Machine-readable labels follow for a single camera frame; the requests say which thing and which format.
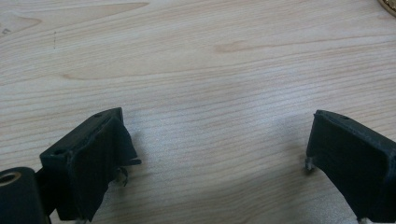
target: light wood surface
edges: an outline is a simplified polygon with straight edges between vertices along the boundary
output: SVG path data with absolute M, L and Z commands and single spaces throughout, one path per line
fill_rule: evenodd
M 93 223 L 357 223 L 304 174 L 313 113 L 396 140 L 396 19 L 376 0 L 7 0 L 0 56 L 0 170 L 38 170 L 123 108 L 143 164 Z

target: table surface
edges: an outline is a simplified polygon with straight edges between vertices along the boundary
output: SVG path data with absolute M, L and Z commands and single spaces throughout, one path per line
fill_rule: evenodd
M 93 223 L 357 223 L 304 173 L 313 114 L 396 139 L 396 18 L 375 0 L 7 0 L 0 55 L 0 170 L 122 107 L 143 164 Z

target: wood grain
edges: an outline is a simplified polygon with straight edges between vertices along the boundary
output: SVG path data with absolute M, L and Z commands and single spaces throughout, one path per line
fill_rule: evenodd
M 356 223 L 303 172 L 312 115 L 396 139 L 396 19 L 375 0 L 7 0 L 0 55 L 0 170 L 122 106 L 143 164 L 93 223 Z

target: brown round object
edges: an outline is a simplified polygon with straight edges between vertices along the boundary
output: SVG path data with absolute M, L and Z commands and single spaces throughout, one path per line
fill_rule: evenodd
M 378 0 L 391 15 L 396 17 L 396 0 Z

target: black plastic part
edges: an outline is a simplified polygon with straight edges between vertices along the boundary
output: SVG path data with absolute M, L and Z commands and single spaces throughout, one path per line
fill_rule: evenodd
M 32 169 L 18 167 L 0 172 L 0 195 L 0 223 L 50 223 Z
M 332 112 L 315 114 L 306 151 L 346 198 L 358 219 L 396 221 L 396 143 Z
M 40 155 L 46 211 L 61 220 L 92 218 L 121 166 L 140 164 L 121 108 L 95 114 Z

